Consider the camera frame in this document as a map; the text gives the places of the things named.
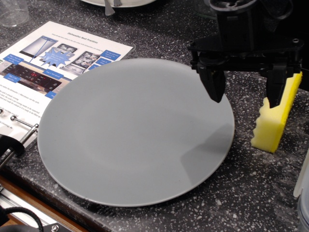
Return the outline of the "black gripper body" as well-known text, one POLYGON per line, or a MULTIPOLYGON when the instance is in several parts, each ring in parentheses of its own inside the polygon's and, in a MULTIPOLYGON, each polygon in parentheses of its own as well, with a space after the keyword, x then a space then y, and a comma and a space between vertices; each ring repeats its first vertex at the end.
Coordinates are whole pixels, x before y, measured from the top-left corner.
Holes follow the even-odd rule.
POLYGON ((188 45, 191 66, 202 77, 223 71, 260 72, 263 76, 291 77, 301 72, 301 39, 280 35, 273 21, 287 18, 293 2, 283 0, 211 0, 216 35, 188 45))

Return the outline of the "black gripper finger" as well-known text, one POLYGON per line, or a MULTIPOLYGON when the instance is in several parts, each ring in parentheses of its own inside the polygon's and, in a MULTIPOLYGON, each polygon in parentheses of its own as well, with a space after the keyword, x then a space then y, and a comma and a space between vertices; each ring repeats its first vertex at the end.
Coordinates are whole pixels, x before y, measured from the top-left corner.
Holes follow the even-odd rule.
POLYGON ((275 63, 272 70, 268 70, 266 93, 270 108, 280 105, 286 79, 287 68, 285 62, 275 63))
POLYGON ((209 97, 219 103, 225 93, 225 73, 201 63, 197 64, 197 72, 209 97))

